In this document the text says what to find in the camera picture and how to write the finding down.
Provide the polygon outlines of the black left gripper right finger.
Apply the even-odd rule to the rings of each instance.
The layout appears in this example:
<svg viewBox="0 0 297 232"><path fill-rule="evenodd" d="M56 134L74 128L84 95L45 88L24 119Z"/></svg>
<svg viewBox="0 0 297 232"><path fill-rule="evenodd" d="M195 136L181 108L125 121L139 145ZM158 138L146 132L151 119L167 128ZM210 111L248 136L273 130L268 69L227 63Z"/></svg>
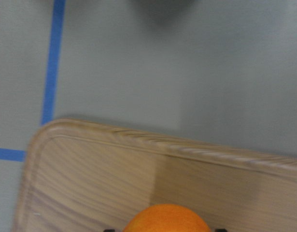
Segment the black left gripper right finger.
<svg viewBox="0 0 297 232"><path fill-rule="evenodd" d="M227 229L224 229L224 228L215 229L214 232L227 232Z"/></svg>

